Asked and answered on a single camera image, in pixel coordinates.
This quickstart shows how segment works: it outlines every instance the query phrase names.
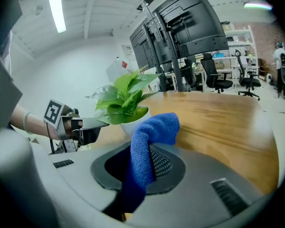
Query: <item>blue microfiber cloth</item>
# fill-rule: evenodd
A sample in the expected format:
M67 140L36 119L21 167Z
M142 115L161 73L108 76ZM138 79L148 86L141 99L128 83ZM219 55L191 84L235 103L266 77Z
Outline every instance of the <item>blue microfiber cloth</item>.
M149 153L150 143L174 145L180 123L175 113L153 116L141 123L132 136L130 159L122 189L123 212L133 213L155 181Z

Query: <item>office chair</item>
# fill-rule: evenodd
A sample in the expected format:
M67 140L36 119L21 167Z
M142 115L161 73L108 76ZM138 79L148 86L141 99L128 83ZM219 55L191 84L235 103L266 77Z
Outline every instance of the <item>office chair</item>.
M185 59L185 67L180 69L181 77L184 77L187 84L187 91L191 91L196 85L195 74L193 74L192 61Z
M214 88L215 90L218 91L218 94L220 94L221 92L224 92L224 89L232 87L233 82L226 80L226 76L227 74L230 74L230 72L223 73L224 79L218 79L219 75L217 69L215 68L212 55L210 53L204 53L204 58L200 62L206 71L207 74L206 84L209 88Z
M166 85L166 90L174 90L174 86L173 86L173 82L169 81L165 75L165 72L164 70L161 68L161 71L160 72L157 72L156 70L156 73L157 74L162 74L163 75L163 80L165 82L165 85Z
M261 83L258 79L254 78L255 76L258 76L258 74L255 74L254 72L248 72L250 75L249 78L245 78L245 70L243 67L243 64L241 62L241 52L239 50L236 50L236 57L240 66L240 78L239 78L239 84L241 86L245 86L248 91L239 91L237 94L243 94L243 96L250 96L250 97L257 97L257 100L260 100L260 97L252 92L250 92L250 89L254 90L254 87L261 87Z

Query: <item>computer monitor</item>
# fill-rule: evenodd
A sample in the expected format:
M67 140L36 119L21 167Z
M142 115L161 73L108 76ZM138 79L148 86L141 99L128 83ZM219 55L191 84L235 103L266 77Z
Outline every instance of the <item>computer monitor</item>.
M171 73L173 72L173 68L172 68L172 62L166 63L163 65L163 71L165 73Z
M208 0L167 0L155 11L160 14L171 32L178 58L229 49L224 30ZM156 38L156 32L152 27L154 20L151 19L148 15L148 18L130 36L139 67L145 65L149 68L154 67L142 29L143 24L149 28L159 63L165 64L172 60L167 42Z

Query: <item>cable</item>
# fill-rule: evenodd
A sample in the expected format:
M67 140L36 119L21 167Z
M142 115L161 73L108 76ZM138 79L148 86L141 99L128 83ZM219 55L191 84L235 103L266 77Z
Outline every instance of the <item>cable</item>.
M54 145L53 145L53 140L52 140L51 137L49 136L48 123L47 123L47 134L48 134L48 137L49 137L49 144L51 145L52 154L55 154Z

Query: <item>bracelet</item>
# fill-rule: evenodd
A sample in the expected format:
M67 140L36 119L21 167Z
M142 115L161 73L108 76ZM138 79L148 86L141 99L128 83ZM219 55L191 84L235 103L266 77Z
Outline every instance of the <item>bracelet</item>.
M25 121L27 120L27 116L29 115L29 114L31 114L32 112L25 112L25 114L24 114L24 116L23 116L23 129L28 133L28 134L30 134L30 135L32 135L32 133L30 133L30 132L28 132L27 131L27 128L26 128L26 126L25 126Z

